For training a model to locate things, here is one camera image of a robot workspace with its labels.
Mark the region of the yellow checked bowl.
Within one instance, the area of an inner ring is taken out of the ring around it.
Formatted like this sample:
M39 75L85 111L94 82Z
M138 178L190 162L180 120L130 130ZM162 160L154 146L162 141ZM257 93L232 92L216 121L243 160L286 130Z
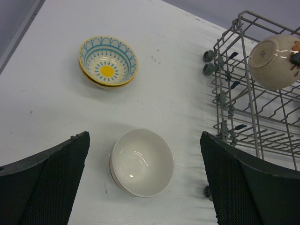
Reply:
M79 67L92 82L108 88L130 83L138 72L134 50L111 36L91 37L79 48Z

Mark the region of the beige bowl orange flower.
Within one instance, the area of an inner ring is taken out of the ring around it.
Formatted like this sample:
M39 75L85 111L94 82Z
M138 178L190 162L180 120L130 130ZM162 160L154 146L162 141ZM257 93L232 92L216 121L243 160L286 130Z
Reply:
M267 90L291 86L300 79L300 38L281 34L264 39L249 55L248 72Z

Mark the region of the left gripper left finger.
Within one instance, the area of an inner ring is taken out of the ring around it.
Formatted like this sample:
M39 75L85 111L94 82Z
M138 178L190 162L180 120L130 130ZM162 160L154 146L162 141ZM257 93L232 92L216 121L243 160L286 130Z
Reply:
M2 225L66 225L80 184L90 134L0 168Z

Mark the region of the beige bowl small flowers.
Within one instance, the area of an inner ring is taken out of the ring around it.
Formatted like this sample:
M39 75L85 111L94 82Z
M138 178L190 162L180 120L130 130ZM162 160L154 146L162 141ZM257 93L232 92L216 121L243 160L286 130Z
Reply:
M129 130L112 150L119 182L136 197L158 196L171 184L175 160L170 145L159 133L146 128Z

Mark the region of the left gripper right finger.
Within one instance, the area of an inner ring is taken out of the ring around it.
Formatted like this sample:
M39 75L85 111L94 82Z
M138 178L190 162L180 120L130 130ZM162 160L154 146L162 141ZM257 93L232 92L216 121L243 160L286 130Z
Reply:
M300 173L259 159L204 131L200 138L219 225L298 225Z

